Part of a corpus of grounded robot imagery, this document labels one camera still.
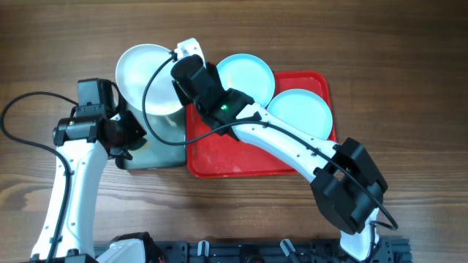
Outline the white plate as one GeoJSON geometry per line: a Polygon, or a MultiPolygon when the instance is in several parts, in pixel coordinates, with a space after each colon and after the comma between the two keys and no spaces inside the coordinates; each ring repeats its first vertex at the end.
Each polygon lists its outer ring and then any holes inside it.
{"type": "Polygon", "coordinates": [[[136,45],[123,53],[116,65],[116,83],[130,105],[151,115],[170,115],[182,108],[170,75],[173,62],[150,80],[169,58],[169,49],[154,44],[136,45]]]}

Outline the light blue plate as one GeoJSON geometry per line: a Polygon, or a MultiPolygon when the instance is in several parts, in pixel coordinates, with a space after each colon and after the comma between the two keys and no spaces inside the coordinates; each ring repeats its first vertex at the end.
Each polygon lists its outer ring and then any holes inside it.
{"type": "Polygon", "coordinates": [[[273,72],[264,60],[246,53],[238,53],[220,61],[218,70],[225,90],[234,88],[267,107],[275,93],[273,72]]]}

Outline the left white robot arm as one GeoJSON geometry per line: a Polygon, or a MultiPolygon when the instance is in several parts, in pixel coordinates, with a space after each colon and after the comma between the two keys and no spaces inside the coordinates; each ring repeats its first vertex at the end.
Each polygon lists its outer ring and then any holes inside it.
{"type": "Polygon", "coordinates": [[[108,159],[142,141],[146,132],[130,111],[62,118],[54,130],[56,176],[31,262],[63,262],[94,253],[97,192],[108,159]]]}

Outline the green yellow sponge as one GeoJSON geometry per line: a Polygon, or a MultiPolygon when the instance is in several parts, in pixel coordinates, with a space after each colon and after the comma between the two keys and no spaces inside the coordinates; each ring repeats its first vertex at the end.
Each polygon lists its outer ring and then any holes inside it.
{"type": "Polygon", "coordinates": [[[127,147],[128,151],[145,150],[149,146],[146,138],[140,138],[137,142],[132,143],[127,147]]]}

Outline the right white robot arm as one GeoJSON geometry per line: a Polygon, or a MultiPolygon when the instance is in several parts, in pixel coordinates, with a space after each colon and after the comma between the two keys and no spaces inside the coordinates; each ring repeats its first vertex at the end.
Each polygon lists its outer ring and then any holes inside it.
{"type": "Polygon", "coordinates": [[[322,140],[279,120],[247,94],[224,89],[216,67],[199,55],[176,59],[170,74],[179,99],[195,106],[211,132],[256,146],[299,172],[321,214],[341,231],[341,249],[355,261],[371,261],[388,184],[362,144],[322,140]]]}

